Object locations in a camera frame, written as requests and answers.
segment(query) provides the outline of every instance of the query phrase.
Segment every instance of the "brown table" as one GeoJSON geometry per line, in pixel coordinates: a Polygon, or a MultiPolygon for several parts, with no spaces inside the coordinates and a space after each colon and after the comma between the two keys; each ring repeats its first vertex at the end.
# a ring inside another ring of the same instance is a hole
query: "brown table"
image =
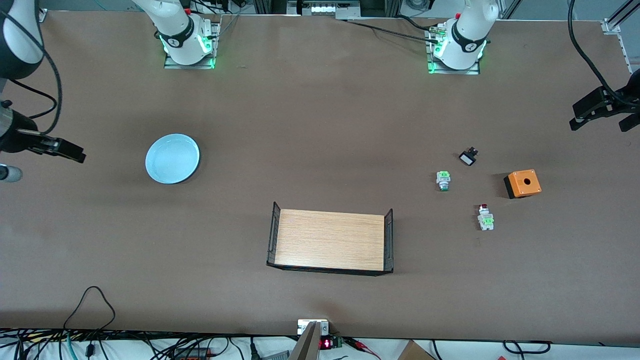
{"type": "MultiPolygon", "coordinates": [[[[626,83],[616,38],[597,22],[576,30],[610,84],[626,83]]],[[[0,156],[25,173],[0,186],[0,326],[60,327],[96,284],[117,329],[292,334],[327,317],[351,336],[637,342],[638,130],[569,130],[571,105],[598,83],[565,23],[496,23],[480,76],[428,74],[420,42],[276,16],[240,18],[215,70],[164,70],[153,31],[142,13],[47,17],[65,96],[53,134],[87,161],[0,156]],[[166,186],[144,159],[174,132],[200,144],[202,164],[166,186]],[[502,178],[527,168],[542,193],[507,199],[502,178]],[[395,273],[267,267],[274,200],[393,208],[395,273]],[[480,203],[494,231],[479,230],[480,203]]],[[[54,94],[46,64],[26,82],[54,94]]],[[[48,106],[13,85],[4,96],[27,114],[48,106]]],[[[70,326],[108,318],[94,293],[70,326]]]]}

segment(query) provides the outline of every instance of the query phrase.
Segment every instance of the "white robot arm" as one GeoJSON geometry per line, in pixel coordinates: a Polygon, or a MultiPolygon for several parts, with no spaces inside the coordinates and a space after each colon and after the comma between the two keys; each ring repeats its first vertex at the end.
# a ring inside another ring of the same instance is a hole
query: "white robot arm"
{"type": "MultiPolygon", "coordinates": [[[[154,22],[164,50],[180,65],[192,65],[212,52],[211,21],[187,15],[179,0],[134,0],[154,22]]],[[[37,0],[0,0],[0,9],[42,44],[37,0]]],[[[43,54],[10,19],[0,15],[0,78],[23,79],[42,62],[43,54]]]]}
{"type": "MultiPolygon", "coordinates": [[[[17,20],[42,44],[36,0],[1,0],[0,9],[17,20]]],[[[42,56],[27,34],[0,15],[0,78],[26,78],[38,68],[42,56]]]]}
{"type": "Polygon", "coordinates": [[[192,65],[212,51],[211,20],[187,15],[178,0],[133,0],[151,18],[164,50],[180,65],[192,65]]]}
{"type": "Polygon", "coordinates": [[[433,56],[452,69],[470,68],[480,57],[498,13],[496,0],[465,0],[460,17],[444,23],[445,34],[433,56]]]}

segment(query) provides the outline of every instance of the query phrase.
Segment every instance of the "black cable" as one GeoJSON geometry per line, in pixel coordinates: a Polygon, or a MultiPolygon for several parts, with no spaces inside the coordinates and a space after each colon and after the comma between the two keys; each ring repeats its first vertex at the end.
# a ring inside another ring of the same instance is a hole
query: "black cable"
{"type": "Polygon", "coordinates": [[[17,344],[17,343],[18,343],[18,341],[16,341],[15,343],[6,343],[6,344],[4,344],[4,345],[0,345],[0,348],[12,347],[12,346],[14,346],[14,345],[15,345],[15,344],[17,344]]]}
{"type": "Polygon", "coordinates": [[[115,309],[113,309],[113,306],[111,306],[111,303],[107,300],[107,298],[104,296],[104,293],[102,292],[102,289],[100,289],[98,286],[96,285],[91,285],[89,286],[84,293],[82,294],[82,297],[80,298],[80,302],[78,302],[78,305],[76,306],[76,308],[73,310],[73,312],[71,312],[71,315],[69,315],[69,317],[65,320],[65,323],[62,325],[62,328],[64,330],[68,330],[67,329],[67,323],[69,322],[69,320],[76,314],[76,311],[78,311],[78,308],[80,308],[80,305],[82,304],[82,301],[84,300],[84,297],[86,296],[86,294],[89,292],[89,290],[91,289],[96,289],[100,292],[100,295],[102,296],[102,299],[104,300],[104,303],[107,304],[107,306],[110,308],[111,310],[111,320],[109,320],[108,323],[104,324],[103,326],[98,328],[99,330],[103,330],[105,327],[109,326],[109,324],[111,324],[113,322],[113,320],[116,320],[116,311],[115,309]]]}
{"type": "Polygon", "coordinates": [[[100,344],[100,350],[102,350],[102,355],[104,356],[105,360],[109,360],[109,357],[107,356],[107,352],[104,351],[104,347],[102,346],[102,340],[98,339],[98,344],[100,344]]]}
{"type": "Polygon", "coordinates": [[[31,41],[38,47],[38,49],[42,52],[49,65],[51,65],[51,69],[53,70],[53,75],[56,78],[56,86],[58,87],[58,106],[56,107],[56,114],[51,122],[51,125],[45,131],[40,132],[41,135],[47,135],[58,125],[58,119],[60,119],[60,111],[62,110],[62,80],[60,79],[60,73],[58,72],[58,67],[56,63],[53,62],[53,59],[49,55],[49,53],[44,49],[44,46],[27,30],[22,26],[18,20],[14,19],[11,15],[9,15],[6,11],[0,9],[0,14],[7,19],[9,19],[14,25],[16,25],[31,41]]]}
{"type": "Polygon", "coordinates": [[[214,355],[212,355],[211,357],[216,357],[216,356],[218,356],[218,355],[222,355],[222,353],[223,353],[223,352],[225,352],[225,351],[227,350],[227,348],[229,347],[229,338],[226,338],[226,339],[227,339],[227,344],[225,345],[225,348],[224,348],[224,349],[222,349],[222,351],[221,351],[221,352],[218,352],[217,354],[214,354],[214,355]]]}
{"type": "Polygon", "coordinates": [[[520,347],[520,344],[518,344],[518,342],[517,342],[517,341],[515,341],[515,340],[504,340],[504,341],[502,342],[502,347],[504,348],[504,350],[507,350],[508,352],[510,352],[510,353],[512,353],[512,354],[514,354],[514,355],[520,355],[520,358],[521,358],[522,360],[525,360],[525,358],[524,358],[524,355],[525,355],[525,354],[530,354],[530,355],[542,355],[542,354],[546,354],[547,352],[549,352],[549,350],[551,350],[551,343],[549,343],[549,342],[544,342],[544,341],[532,341],[531,343],[534,343],[534,344],[545,344],[547,347],[546,347],[546,348],[544,348],[544,349],[542,349],[542,350],[539,350],[539,351],[530,351],[530,350],[523,351],[523,350],[522,350],[522,347],[520,347]],[[512,344],[516,345],[516,348],[517,348],[518,350],[511,350],[511,349],[507,346],[507,343],[512,343],[512,344]]]}
{"type": "Polygon", "coordinates": [[[60,355],[60,360],[62,359],[62,339],[58,341],[58,354],[60,355]]]}
{"type": "Polygon", "coordinates": [[[154,355],[151,359],[149,360],[161,360],[162,357],[169,357],[170,355],[173,355],[173,352],[175,351],[175,349],[183,346],[183,345],[187,345],[188,343],[192,342],[193,340],[197,340],[198,337],[200,335],[197,335],[197,337],[193,337],[193,336],[188,336],[186,338],[181,338],[178,342],[176,342],[173,345],[170,345],[169,347],[166,347],[164,350],[160,350],[156,355],[154,355]]]}
{"type": "Polygon", "coordinates": [[[348,21],[348,20],[342,20],[344,22],[347,22],[349,24],[354,24],[354,25],[358,25],[358,26],[364,26],[365,28],[369,28],[369,29],[373,29],[373,30],[380,30],[380,31],[384,31],[386,33],[390,33],[393,35],[397,35],[399,37],[405,37],[405,38],[412,38],[412,39],[416,39],[416,40],[420,40],[420,41],[426,41],[426,42],[430,42],[432,44],[437,44],[438,41],[435,39],[430,39],[430,38],[421,38],[421,37],[415,37],[413,35],[408,35],[408,34],[403,34],[403,33],[398,33],[395,31],[391,31],[391,30],[387,30],[387,29],[383,29],[383,28],[379,28],[377,26],[373,26],[373,25],[367,25],[367,24],[362,24],[361,22],[352,22],[352,21],[348,21]]]}
{"type": "Polygon", "coordinates": [[[415,28],[418,28],[418,29],[424,30],[424,31],[429,31],[429,28],[432,28],[433,26],[437,26],[438,25],[438,24],[433,24],[431,26],[421,26],[421,25],[418,25],[415,21],[413,21],[413,19],[410,18],[409,16],[404,16],[402,14],[398,14],[398,16],[396,16],[396,17],[400,18],[400,19],[407,20],[409,22],[409,24],[413,25],[415,28]]]}
{"type": "Polygon", "coordinates": [[[231,343],[231,345],[235,346],[236,349],[238,349],[238,351],[240,352],[240,357],[242,358],[242,360],[244,360],[244,355],[242,355],[242,350],[240,350],[240,348],[234,344],[234,341],[232,339],[229,339],[229,342],[231,343]]]}
{"type": "Polygon", "coordinates": [[[596,78],[598,78],[598,80],[602,84],[602,87],[604,87],[604,89],[607,91],[607,93],[609,93],[614,99],[616,99],[617,101],[619,101],[619,102],[621,102],[621,103],[623,103],[625,105],[638,106],[639,104],[633,103],[633,102],[630,102],[630,101],[626,101],[626,100],[622,99],[622,97],[620,97],[620,95],[617,92],[613,91],[613,89],[611,88],[611,86],[609,86],[607,81],[604,79],[604,77],[602,76],[602,74],[600,73],[600,71],[598,70],[596,65],[593,63],[593,61],[591,61],[589,56],[587,56],[587,54],[582,50],[582,48],[578,44],[578,41],[575,39],[575,34],[573,33],[573,7],[574,7],[574,5],[575,5],[575,0],[570,0],[570,2],[569,2],[569,16],[567,18],[567,23],[568,23],[568,27],[569,27],[569,38],[571,39],[571,43],[573,44],[573,47],[578,52],[578,54],[580,54],[580,56],[584,59],[584,61],[587,63],[587,65],[589,65],[589,68],[591,68],[591,71],[593,71],[593,74],[595,74],[596,78]]]}
{"type": "Polygon", "coordinates": [[[147,342],[147,345],[149,345],[149,347],[151,348],[151,351],[154,352],[154,355],[157,355],[158,350],[154,347],[154,345],[151,343],[151,340],[149,340],[149,337],[147,336],[147,332],[143,331],[142,335],[145,337],[145,342],[147,342]]]}
{"type": "Polygon", "coordinates": [[[438,357],[438,360],[442,360],[442,358],[440,357],[440,353],[438,352],[438,346],[436,345],[436,341],[432,339],[431,343],[433,344],[433,351],[435,351],[436,356],[438,357]]]}
{"type": "Polygon", "coordinates": [[[15,345],[15,353],[13,354],[13,360],[25,360],[24,359],[24,344],[20,338],[20,331],[18,331],[18,343],[15,345]]]}
{"type": "Polygon", "coordinates": [[[37,89],[34,89],[34,88],[30,87],[29,85],[25,85],[25,84],[21,83],[20,81],[13,80],[13,79],[9,79],[9,81],[11,81],[12,83],[18,85],[21,88],[25,88],[25,89],[29,90],[30,92],[34,92],[34,93],[36,93],[38,95],[44,96],[44,97],[46,97],[47,99],[49,99],[49,100],[51,100],[53,102],[53,104],[51,105],[51,107],[48,110],[43,111],[43,112],[41,112],[39,114],[30,116],[30,118],[36,119],[38,117],[44,116],[44,115],[54,111],[56,109],[56,107],[58,106],[58,102],[55,100],[55,98],[53,96],[51,96],[51,95],[49,95],[49,94],[47,94],[45,92],[41,92],[41,91],[39,91],[37,89]]]}
{"type": "Polygon", "coordinates": [[[33,357],[33,360],[38,360],[40,358],[40,353],[42,352],[42,350],[44,350],[45,347],[47,347],[47,344],[49,344],[49,342],[53,339],[53,337],[50,337],[47,339],[47,341],[45,341],[44,345],[42,345],[41,347],[38,348],[38,352],[36,353],[36,355],[33,357]]]}

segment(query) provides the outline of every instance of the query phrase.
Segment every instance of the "metal mounting plate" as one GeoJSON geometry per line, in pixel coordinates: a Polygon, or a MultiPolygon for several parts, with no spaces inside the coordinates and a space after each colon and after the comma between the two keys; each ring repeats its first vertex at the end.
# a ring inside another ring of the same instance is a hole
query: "metal mounting plate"
{"type": "MultiPolygon", "coordinates": [[[[424,36],[430,39],[438,39],[430,31],[425,31],[424,36]]],[[[430,42],[425,42],[425,44],[427,46],[427,66],[430,74],[480,75],[480,59],[476,60],[473,66],[471,66],[469,69],[452,69],[444,65],[444,63],[440,59],[433,56],[434,48],[436,47],[435,44],[432,44],[430,42]]]]}
{"type": "Polygon", "coordinates": [[[329,320],[327,319],[301,319],[298,320],[298,335],[302,335],[310,322],[319,322],[322,329],[322,336],[329,335],[329,320]]]}

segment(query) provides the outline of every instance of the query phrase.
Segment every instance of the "cable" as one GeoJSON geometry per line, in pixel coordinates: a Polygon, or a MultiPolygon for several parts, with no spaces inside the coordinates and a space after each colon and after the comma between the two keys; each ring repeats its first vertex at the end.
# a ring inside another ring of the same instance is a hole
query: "cable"
{"type": "Polygon", "coordinates": [[[433,344],[433,351],[436,353],[438,360],[442,360],[442,358],[440,357],[440,353],[438,352],[438,345],[436,345],[436,341],[431,340],[431,343],[433,344]]]}
{"type": "Polygon", "coordinates": [[[378,356],[378,354],[376,354],[375,352],[373,352],[373,350],[369,349],[369,347],[367,345],[364,345],[362,342],[354,339],[354,338],[349,338],[349,337],[343,337],[342,340],[344,340],[344,343],[349,345],[350,347],[358,350],[358,351],[362,351],[365,352],[369,355],[373,355],[375,357],[378,358],[378,360],[382,360],[380,359],[380,356],[378,356]]]}
{"type": "Polygon", "coordinates": [[[69,354],[71,354],[71,358],[73,360],[78,360],[78,357],[76,356],[76,352],[74,351],[74,348],[71,347],[71,335],[69,332],[67,333],[67,347],[69,348],[69,354]]]}
{"type": "Polygon", "coordinates": [[[530,354],[530,355],[542,355],[542,354],[546,354],[547,352],[549,352],[549,350],[551,350],[551,343],[546,342],[546,341],[532,341],[531,343],[535,343],[535,344],[545,344],[547,347],[544,348],[543,350],[540,351],[523,351],[522,347],[520,347],[520,344],[518,344],[515,340],[504,340],[502,342],[502,347],[504,348],[504,350],[507,350],[508,352],[514,354],[514,355],[520,355],[520,358],[522,360],[525,360],[524,355],[525,354],[530,354]],[[507,343],[512,343],[514,345],[516,345],[516,348],[518,350],[511,350],[508,346],[507,343]]]}
{"type": "MultiPolygon", "coordinates": [[[[209,345],[211,345],[211,340],[213,340],[213,339],[214,339],[214,338],[211,338],[211,339],[209,340],[209,343],[207,344],[207,348],[209,348],[209,345]]],[[[225,352],[225,351],[227,350],[227,348],[229,347],[229,338],[225,338],[225,339],[227,339],[227,344],[225,345],[225,348],[224,348],[224,349],[222,349],[222,351],[221,351],[221,352],[218,352],[217,354],[211,354],[211,357],[216,357],[216,356],[222,355],[222,353],[223,353],[223,352],[225,352]]]]}
{"type": "Polygon", "coordinates": [[[438,24],[433,24],[431,26],[420,26],[415,21],[413,21],[413,19],[411,19],[409,16],[404,16],[402,14],[398,14],[397,17],[400,18],[400,19],[407,20],[414,27],[416,27],[416,28],[418,28],[420,30],[424,30],[424,31],[429,31],[429,28],[432,28],[433,26],[437,26],[438,25],[438,24]]]}
{"type": "Polygon", "coordinates": [[[231,343],[231,345],[235,346],[236,349],[238,349],[238,351],[240,352],[240,357],[242,358],[242,360],[244,360],[244,355],[242,355],[242,350],[240,350],[240,348],[234,344],[234,341],[232,339],[229,339],[229,342],[231,343]]]}
{"type": "Polygon", "coordinates": [[[38,47],[38,49],[42,52],[42,54],[47,58],[49,65],[51,65],[51,69],[53,70],[53,74],[56,77],[56,85],[58,87],[58,107],[56,108],[56,115],[51,122],[51,125],[45,131],[42,131],[41,135],[47,135],[58,125],[58,119],[60,119],[60,111],[62,110],[62,81],[60,80],[60,73],[58,72],[58,68],[56,63],[53,62],[49,53],[44,49],[44,46],[27,30],[18,22],[18,20],[14,19],[11,15],[9,15],[6,11],[0,9],[0,15],[9,19],[14,25],[16,25],[31,41],[38,47]]]}
{"type": "Polygon", "coordinates": [[[222,34],[227,32],[227,29],[229,28],[229,26],[231,26],[231,24],[233,24],[235,21],[237,21],[238,17],[240,16],[240,13],[243,12],[243,11],[244,11],[244,8],[241,8],[240,10],[238,10],[238,13],[236,14],[236,16],[233,19],[231,19],[231,21],[229,21],[227,26],[225,26],[225,28],[222,29],[222,31],[220,31],[220,34],[218,34],[218,36],[216,36],[215,38],[220,38],[222,36],[222,34]]]}
{"type": "Polygon", "coordinates": [[[102,355],[104,356],[105,360],[109,360],[109,357],[107,356],[107,352],[104,351],[104,347],[102,346],[102,340],[98,339],[98,344],[100,344],[100,350],[102,350],[102,355]]]}
{"type": "Polygon", "coordinates": [[[407,35],[407,34],[402,34],[402,33],[397,33],[395,31],[391,31],[391,30],[387,30],[387,29],[383,29],[383,28],[379,28],[377,26],[373,26],[373,25],[368,25],[368,24],[362,24],[361,22],[351,22],[348,20],[342,20],[344,22],[347,22],[348,24],[354,24],[354,25],[358,25],[358,26],[364,26],[365,28],[369,28],[369,29],[373,29],[373,30],[380,30],[380,31],[384,31],[386,33],[390,33],[393,35],[397,35],[399,37],[405,37],[405,38],[412,38],[412,39],[416,39],[416,40],[420,40],[420,41],[426,41],[426,42],[430,42],[432,44],[437,44],[438,41],[435,39],[430,39],[430,38],[421,38],[421,37],[415,37],[413,35],[407,35]]]}
{"type": "Polygon", "coordinates": [[[36,119],[38,117],[44,116],[44,115],[54,111],[56,109],[56,107],[58,106],[58,102],[54,99],[53,96],[51,96],[51,95],[49,95],[49,94],[47,94],[45,92],[41,92],[41,91],[39,91],[37,89],[34,89],[34,88],[30,87],[29,85],[25,85],[25,84],[21,83],[20,81],[13,80],[13,79],[9,79],[9,81],[11,81],[12,83],[18,85],[21,88],[25,88],[25,89],[29,90],[30,92],[34,92],[34,93],[36,93],[38,95],[44,96],[44,97],[46,97],[47,99],[49,99],[49,100],[51,100],[53,102],[53,104],[51,105],[51,107],[48,110],[43,111],[43,112],[41,112],[39,114],[30,116],[31,119],[36,119]]]}
{"type": "Polygon", "coordinates": [[[378,356],[378,355],[377,355],[375,352],[373,352],[372,350],[367,349],[367,350],[364,350],[364,352],[366,352],[367,354],[371,354],[371,355],[373,355],[373,356],[377,357],[377,358],[378,358],[378,360],[382,360],[382,359],[380,358],[380,356],[378,356]]]}
{"type": "Polygon", "coordinates": [[[107,10],[102,4],[100,4],[100,1],[98,0],[93,0],[94,3],[98,4],[99,7],[101,7],[103,10],[107,10]]]}
{"type": "Polygon", "coordinates": [[[607,91],[607,93],[609,95],[611,95],[611,97],[613,97],[614,99],[616,99],[617,101],[619,101],[619,102],[621,102],[621,103],[623,103],[625,105],[638,106],[637,103],[633,103],[633,102],[626,101],[626,100],[622,99],[622,97],[620,97],[620,95],[617,92],[613,91],[611,86],[609,86],[609,84],[607,84],[607,81],[604,79],[604,77],[602,76],[602,74],[600,73],[600,71],[598,70],[596,65],[593,63],[593,61],[591,61],[589,56],[587,56],[587,54],[582,50],[582,48],[578,44],[578,41],[575,39],[575,34],[573,33],[573,7],[574,7],[574,5],[575,5],[575,0],[570,0],[570,2],[569,2],[569,16],[567,18],[567,23],[568,23],[568,27],[569,27],[569,38],[571,39],[571,43],[573,44],[573,47],[578,52],[578,54],[580,54],[580,56],[584,59],[584,61],[587,63],[587,65],[589,65],[589,68],[591,68],[591,71],[593,71],[593,74],[595,74],[596,78],[598,78],[598,80],[602,84],[602,87],[604,87],[604,89],[607,91]]]}
{"type": "Polygon", "coordinates": [[[116,311],[115,309],[113,309],[113,306],[111,306],[111,303],[107,300],[107,298],[104,296],[104,293],[102,292],[102,289],[100,289],[98,286],[96,285],[91,285],[89,286],[84,293],[82,294],[82,297],[80,298],[80,302],[78,302],[78,305],[76,306],[76,308],[73,310],[73,312],[71,312],[71,315],[69,315],[69,317],[65,320],[65,323],[62,325],[62,328],[65,330],[67,329],[67,323],[69,322],[69,320],[76,314],[76,311],[78,311],[78,308],[80,307],[80,305],[82,304],[82,301],[84,300],[84,297],[86,296],[86,294],[89,292],[89,290],[91,289],[96,289],[100,292],[100,295],[102,296],[102,299],[104,300],[104,303],[107,304],[107,306],[110,308],[111,310],[111,320],[109,320],[108,323],[104,324],[103,326],[99,327],[98,330],[103,330],[105,327],[109,326],[109,324],[111,324],[113,322],[113,320],[116,320],[116,311]]]}

